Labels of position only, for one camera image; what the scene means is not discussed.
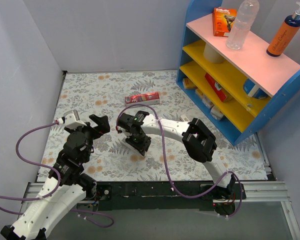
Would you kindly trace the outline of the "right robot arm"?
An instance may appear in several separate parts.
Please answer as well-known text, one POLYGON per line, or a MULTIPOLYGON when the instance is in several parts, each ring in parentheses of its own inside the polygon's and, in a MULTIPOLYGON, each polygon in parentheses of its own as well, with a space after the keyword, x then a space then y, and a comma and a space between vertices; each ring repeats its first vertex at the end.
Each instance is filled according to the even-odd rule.
POLYGON ((173 121, 159 119, 156 114, 140 110, 135 115, 121 113, 116 121, 116 130, 118 133, 124 133, 125 144, 143 157, 151 144, 150 135, 183 143, 189 157, 205 166, 214 183, 194 198, 214 192, 216 196, 227 199, 235 192, 235 185, 238 185, 240 193, 244 192, 236 174, 228 171, 222 163, 217 152, 216 137, 198 118, 188 122, 173 121))

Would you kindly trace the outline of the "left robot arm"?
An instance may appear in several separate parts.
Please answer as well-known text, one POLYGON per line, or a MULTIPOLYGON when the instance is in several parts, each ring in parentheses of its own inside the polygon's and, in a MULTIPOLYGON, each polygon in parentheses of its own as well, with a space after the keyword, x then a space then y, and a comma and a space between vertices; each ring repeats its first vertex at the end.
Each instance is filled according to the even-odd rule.
POLYGON ((68 111, 54 124, 69 133, 41 190, 29 199, 30 206, 11 225, 1 230, 7 240, 45 240, 60 220, 80 201, 97 194, 97 182, 84 173, 84 163, 94 152, 94 140, 110 132, 108 117, 89 116, 96 126, 83 122, 76 110, 68 111))

